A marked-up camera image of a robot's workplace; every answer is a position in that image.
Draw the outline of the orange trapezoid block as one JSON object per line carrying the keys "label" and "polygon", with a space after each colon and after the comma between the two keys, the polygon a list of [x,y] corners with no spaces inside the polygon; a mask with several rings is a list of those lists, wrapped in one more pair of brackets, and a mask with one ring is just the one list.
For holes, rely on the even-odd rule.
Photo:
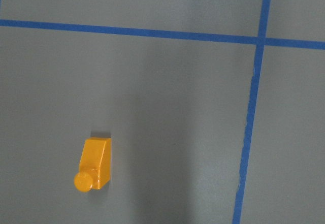
{"label": "orange trapezoid block", "polygon": [[91,137],[84,143],[74,185],[80,192],[102,189],[111,179],[112,139]]}

